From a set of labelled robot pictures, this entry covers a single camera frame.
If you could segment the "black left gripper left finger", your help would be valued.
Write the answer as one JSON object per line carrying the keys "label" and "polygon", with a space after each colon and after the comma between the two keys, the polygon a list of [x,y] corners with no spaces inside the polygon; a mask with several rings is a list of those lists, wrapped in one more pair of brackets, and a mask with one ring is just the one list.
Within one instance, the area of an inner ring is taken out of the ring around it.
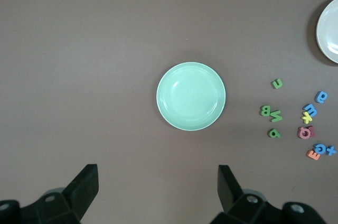
{"label": "black left gripper left finger", "polygon": [[88,164],[62,192],[37,201],[38,223],[80,223],[99,190],[98,165]]}

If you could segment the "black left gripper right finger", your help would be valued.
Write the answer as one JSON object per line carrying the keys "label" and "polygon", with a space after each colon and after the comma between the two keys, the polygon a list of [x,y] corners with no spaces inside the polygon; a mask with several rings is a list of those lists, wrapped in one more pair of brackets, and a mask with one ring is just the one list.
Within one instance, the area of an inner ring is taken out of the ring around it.
{"label": "black left gripper right finger", "polygon": [[212,223],[260,223],[266,203],[245,192],[228,165],[218,166],[218,196],[223,208]]}

